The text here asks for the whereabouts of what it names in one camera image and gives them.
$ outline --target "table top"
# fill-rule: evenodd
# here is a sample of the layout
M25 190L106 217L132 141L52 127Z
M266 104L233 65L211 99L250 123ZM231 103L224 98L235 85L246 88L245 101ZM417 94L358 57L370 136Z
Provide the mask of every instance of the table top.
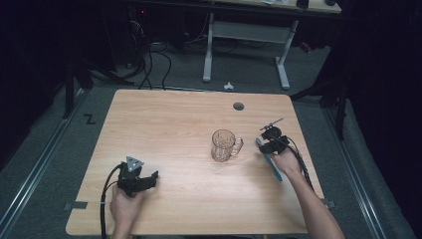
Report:
M244 109L237 111L235 103ZM295 141L316 194L317 174L288 96L211 92L119 90L115 93L67 225L71 235L100 235L100 200L109 173L127 155L142 160L140 177L159 171L134 223L135 235L306 233L288 179L280 182L259 152L256 137L265 124ZM225 128L242 137L237 156L216 162L211 136ZM117 179L118 171L110 182ZM106 231L114 227L106 195Z
M286 9L293 9L293 10L301 10L296 6L297 0L290 0L289 3L282 3L281 1L276 1L273 4L269 5L263 3L261 0L214 0L214 2L222 2L222 3L233 3L233 4L246 4L246 5L256 5L256 6L269 6L275 8L286 8ZM333 6L326 5L324 0L310 0L310 4L307 10L310 12L321 12L321 13L340 13L341 8L338 4L334 4Z

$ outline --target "human arm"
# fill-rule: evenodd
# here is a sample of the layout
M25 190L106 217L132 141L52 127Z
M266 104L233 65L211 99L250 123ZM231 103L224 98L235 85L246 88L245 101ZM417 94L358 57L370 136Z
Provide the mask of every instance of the human arm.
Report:
M310 237L314 239L344 238L335 218L308 185L302 175L298 160L291 150L286 148L280 154L273 154L272 159L295 190Z
M109 205L115 222L112 239L129 238L130 228L139 214L143 194L144 191L141 191L134 197L129 197L116 185L112 187L112 201Z

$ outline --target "human hand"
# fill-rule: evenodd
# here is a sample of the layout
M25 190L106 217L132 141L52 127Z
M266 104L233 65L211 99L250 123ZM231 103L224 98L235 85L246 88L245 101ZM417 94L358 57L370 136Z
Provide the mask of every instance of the human hand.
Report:
M112 187L112 201L109 209L115 222L112 238L127 238L131 225L139 214L140 202L144 191L137 192L134 197L127 196L123 190Z
M279 154L271 154L270 157L277 168L286 176L290 176L292 173L302 173L298 159L289 148Z

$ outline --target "glass mug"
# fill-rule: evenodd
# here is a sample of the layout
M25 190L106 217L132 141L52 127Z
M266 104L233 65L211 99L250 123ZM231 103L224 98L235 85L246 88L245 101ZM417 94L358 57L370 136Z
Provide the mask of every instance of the glass mug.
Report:
M243 146L243 140L227 129L218 129L212 134L211 155L214 160L223 162L230 156L237 155Z

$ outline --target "desk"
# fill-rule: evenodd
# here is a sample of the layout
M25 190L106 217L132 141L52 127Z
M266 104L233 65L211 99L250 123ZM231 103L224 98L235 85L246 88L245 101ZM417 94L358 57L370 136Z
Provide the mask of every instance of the desk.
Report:
M235 103L245 108L236 111ZM142 201L136 235L217 235L306 233L304 218L288 179L279 182L260 154L260 128L283 116L278 126L292 138L323 198L295 110L288 96L171 91L117 91L81 185L67 232L100 235L100 199L108 174L127 155L145 162L141 177L159 178ZM237 156L221 163L211 156L219 128L242 137ZM106 195L106 231L114 227Z
M256 7L267 7L267 8L283 8L297 11L303 11L296 7L297 1L290 1L289 3L275 2L271 6L262 3L260 0L215 0L215 2L251 5ZM335 13L341 12L341 9L337 4L334 6L328 6L324 3L324 0L310 0L309 8L305 11L321 12L321 13ZM292 44L293 38L295 37L296 29L298 27L299 20L294 20L290 28L274 27L274 26L262 26L242 23L232 23L226 21L214 21L214 14L211 14L209 26L208 26L208 45L207 53L205 55L204 64L204 75L203 81L211 81L211 68L212 68L212 42L214 37L222 38L233 38L242 39L249 41L260 41L284 44L284 48L281 52L280 57L277 57L276 66L279 72L280 82L284 90L290 88L288 76L285 69L285 59L288 54L289 48Z

